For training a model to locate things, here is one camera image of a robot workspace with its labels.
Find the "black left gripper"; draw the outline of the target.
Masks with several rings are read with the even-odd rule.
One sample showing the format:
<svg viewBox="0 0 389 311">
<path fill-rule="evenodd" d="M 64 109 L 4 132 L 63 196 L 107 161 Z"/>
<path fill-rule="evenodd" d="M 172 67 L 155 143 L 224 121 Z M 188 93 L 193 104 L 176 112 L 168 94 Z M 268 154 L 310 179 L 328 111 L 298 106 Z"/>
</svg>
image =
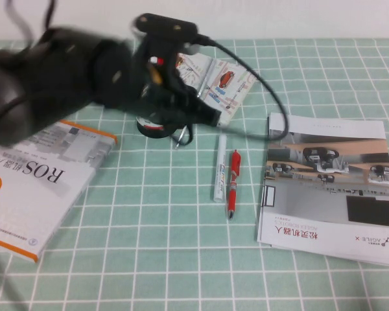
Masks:
<svg viewBox="0 0 389 311">
<path fill-rule="evenodd" d="M 143 111 L 156 111 L 156 135 L 172 135 L 187 124 L 217 127 L 221 111 L 207 105 L 198 91 L 186 86 L 180 78 L 176 62 L 182 43 L 147 34 L 132 59 L 132 91 Z M 185 101 L 180 109 L 178 97 Z"/>
</svg>

